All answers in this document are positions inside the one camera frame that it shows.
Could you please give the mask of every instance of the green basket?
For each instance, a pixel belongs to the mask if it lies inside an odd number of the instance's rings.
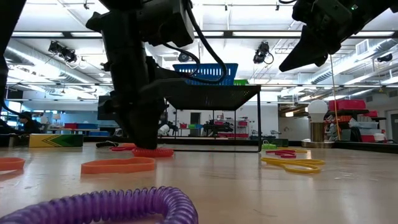
[[[249,84],[247,80],[234,80],[234,85],[246,85]]]

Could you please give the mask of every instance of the ceiling-mounted camera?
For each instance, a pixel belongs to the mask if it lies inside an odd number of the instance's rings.
[[[190,60],[190,57],[187,54],[180,53],[178,56],[178,61],[179,62],[188,62]]]
[[[74,63],[77,61],[75,50],[68,49],[67,47],[60,45],[58,41],[51,41],[49,46],[49,52],[57,54],[68,63]]]
[[[390,62],[392,60],[392,53],[389,53],[383,57],[378,57],[377,61],[378,62]]]
[[[272,58],[274,58],[274,56],[269,52],[268,42],[263,41],[263,42],[261,42],[259,48],[256,50],[256,54],[254,55],[253,62],[254,63],[265,62],[268,55],[270,55],[270,56],[272,56]]]

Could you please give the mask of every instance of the purple coiled tube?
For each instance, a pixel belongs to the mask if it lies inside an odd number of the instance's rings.
[[[0,218],[0,224],[91,223],[136,220],[162,214],[163,223],[196,224],[198,213],[191,200],[175,187],[92,192],[53,199]]]

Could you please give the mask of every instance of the yellow box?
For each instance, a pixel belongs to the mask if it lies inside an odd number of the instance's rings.
[[[31,134],[29,147],[82,147],[82,134]]]

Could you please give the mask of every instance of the person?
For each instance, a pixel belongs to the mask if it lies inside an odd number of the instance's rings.
[[[26,133],[29,133],[29,134],[40,134],[41,133],[40,132],[41,124],[32,119],[31,112],[25,111],[25,112],[22,112],[21,115],[19,116],[19,122],[24,124],[24,131]]]

